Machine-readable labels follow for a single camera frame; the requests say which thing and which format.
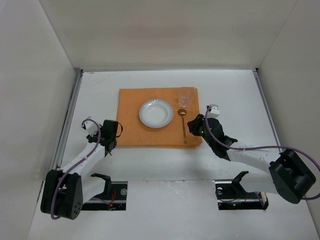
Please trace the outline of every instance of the spoon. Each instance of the spoon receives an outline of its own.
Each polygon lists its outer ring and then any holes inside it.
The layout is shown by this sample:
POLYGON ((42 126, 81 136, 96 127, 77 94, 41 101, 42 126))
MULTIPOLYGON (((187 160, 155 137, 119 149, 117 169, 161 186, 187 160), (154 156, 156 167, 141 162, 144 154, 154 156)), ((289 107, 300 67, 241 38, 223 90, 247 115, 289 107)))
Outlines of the spoon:
POLYGON ((186 139, 186 129, 185 129, 185 115, 187 114, 187 110, 179 109, 178 114, 182 117, 183 137, 184 137, 184 143, 186 144, 187 139, 186 139))

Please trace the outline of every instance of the tabletop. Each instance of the tabletop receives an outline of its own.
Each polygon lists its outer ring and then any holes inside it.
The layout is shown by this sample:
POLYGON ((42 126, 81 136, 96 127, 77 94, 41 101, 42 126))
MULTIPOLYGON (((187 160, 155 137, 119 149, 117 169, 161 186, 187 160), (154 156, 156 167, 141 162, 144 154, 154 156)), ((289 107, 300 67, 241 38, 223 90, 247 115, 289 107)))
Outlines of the tabletop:
MULTIPOLYGON (((251 70, 85 72, 62 166, 87 144, 86 117, 116 119, 119 89, 183 86, 198 88, 200 113, 219 106, 226 135, 252 146, 276 144, 251 70)), ((218 210, 213 180, 260 171, 218 158, 205 142, 196 149, 116 147, 93 170, 128 181, 126 211, 83 211, 74 221, 52 221, 38 204, 29 239, 319 239, 305 201, 295 205, 268 194, 266 211, 218 210)))

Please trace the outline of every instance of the orange placemat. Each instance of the orange placemat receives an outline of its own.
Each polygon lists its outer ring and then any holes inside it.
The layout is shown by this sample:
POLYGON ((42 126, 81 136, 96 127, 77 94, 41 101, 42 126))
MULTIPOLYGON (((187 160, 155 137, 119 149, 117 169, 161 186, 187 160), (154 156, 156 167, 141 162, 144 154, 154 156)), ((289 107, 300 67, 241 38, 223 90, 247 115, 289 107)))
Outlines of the orange placemat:
POLYGON ((199 114, 198 90, 194 88, 194 95, 185 107, 184 117, 186 144, 182 128, 182 117, 178 115, 181 108, 178 105, 178 89, 172 88, 139 88, 120 89, 119 104, 116 120, 122 124, 123 132, 117 138, 118 146, 154 146, 171 148, 195 148, 202 143, 202 138, 189 133, 187 122, 192 121, 199 114), (163 99, 173 109, 172 121, 161 128, 145 126, 139 118, 141 106, 151 99, 163 99))

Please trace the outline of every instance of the plate rim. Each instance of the plate rim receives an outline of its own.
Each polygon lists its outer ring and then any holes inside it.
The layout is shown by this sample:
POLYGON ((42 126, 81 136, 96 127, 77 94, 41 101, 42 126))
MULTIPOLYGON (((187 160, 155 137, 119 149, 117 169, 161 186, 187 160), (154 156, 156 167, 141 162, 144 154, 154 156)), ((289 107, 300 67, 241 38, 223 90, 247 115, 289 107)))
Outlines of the plate rim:
POLYGON ((172 121, 172 119, 174 118, 174 110, 173 110, 172 106, 170 105, 170 103, 168 103, 166 100, 163 100, 163 99, 161 99, 161 98, 153 98, 153 99, 150 99, 150 100, 144 102, 144 103, 141 105, 140 110, 139 110, 139 118, 140 118, 140 121, 141 121, 145 126, 147 126, 148 128, 159 129, 159 128, 163 128, 164 126, 168 125, 168 124, 172 121), (145 121, 142 120, 141 115, 142 115, 142 110, 144 109, 143 107, 144 107, 147 103, 152 102, 152 101, 162 101, 162 102, 166 103, 166 104, 170 107, 170 110, 171 110, 171 118, 170 118, 170 120, 168 120, 168 122, 167 122, 166 124, 162 124, 162 125, 160 125, 160 126, 150 126, 150 125, 148 125, 145 121))

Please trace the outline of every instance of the clear glass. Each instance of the clear glass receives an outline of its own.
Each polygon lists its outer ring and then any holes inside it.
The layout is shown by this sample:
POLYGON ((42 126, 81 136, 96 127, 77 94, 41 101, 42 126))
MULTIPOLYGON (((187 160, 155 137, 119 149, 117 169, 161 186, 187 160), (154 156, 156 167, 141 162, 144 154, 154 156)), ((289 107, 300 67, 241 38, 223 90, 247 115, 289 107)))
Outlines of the clear glass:
POLYGON ((181 107, 187 107, 194 95, 194 91, 194 87, 180 87, 178 89, 178 104, 181 107))

